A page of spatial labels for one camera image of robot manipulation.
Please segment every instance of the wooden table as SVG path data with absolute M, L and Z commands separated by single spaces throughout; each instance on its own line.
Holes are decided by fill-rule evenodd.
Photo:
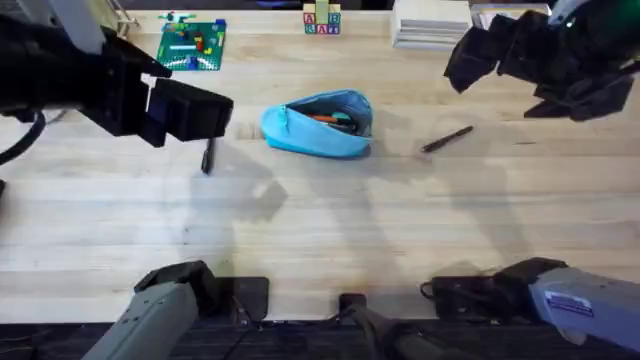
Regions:
M 131 40 L 155 54 L 159 12 Z M 533 87 L 489 77 L 457 95 L 448 54 L 390 46 L 388 13 L 346 12 L 339 37 L 298 12 L 226 18 L 222 71 L 174 78 L 235 100 L 213 176 L 204 142 L 153 149 L 72 112 L 0 169 L 0 321 L 112 321 L 148 271 L 202 259 L 271 280 L 270 319 L 319 319 L 342 292 L 389 316 L 430 316 L 418 284 L 532 256 L 640 282 L 640 97 L 606 120 L 529 120 Z M 375 107 L 371 155 L 269 148 L 269 105 L 338 88 Z M 474 125 L 425 156 L 421 145 Z M 0 122 L 9 146 L 26 126 Z

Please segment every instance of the pencil case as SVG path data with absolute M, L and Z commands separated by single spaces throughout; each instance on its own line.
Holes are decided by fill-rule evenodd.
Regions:
M 354 135 L 305 114 L 343 113 L 357 123 Z M 356 90 L 335 90 L 268 108 L 261 119 L 262 132 L 271 147 L 328 157 L 361 155 L 371 143 L 373 111 L 369 100 Z

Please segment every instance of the letter on block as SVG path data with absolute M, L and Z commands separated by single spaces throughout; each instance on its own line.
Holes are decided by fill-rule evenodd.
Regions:
M 329 23 L 329 0 L 316 0 L 316 24 Z
M 316 14 L 314 13 L 303 13 L 304 23 L 305 24 L 315 24 L 316 23 Z
M 330 35 L 339 35 L 340 34 L 340 24 L 329 24 L 329 34 Z
M 340 13 L 329 13 L 329 24 L 340 24 Z
M 316 33 L 316 24 L 305 24 L 304 32 L 306 34 L 315 34 Z

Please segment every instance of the marker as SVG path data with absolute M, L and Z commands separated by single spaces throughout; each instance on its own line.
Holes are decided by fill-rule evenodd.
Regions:
M 473 126 L 467 126 L 466 128 L 458 130 L 458 131 L 454 132 L 451 135 L 447 135 L 447 136 L 445 136 L 445 137 L 443 137 L 443 138 L 441 138 L 439 140 L 436 140 L 436 141 L 434 141 L 432 143 L 429 143 L 429 144 L 427 144 L 427 145 L 422 147 L 422 152 L 423 153 L 430 153 L 430 152 L 436 151 L 436 150 L 440 149 L 441 147 L 447 145 L 452 140 L 467 135 L 468 133 L 471 132 L 471 130 L 473 130 Z

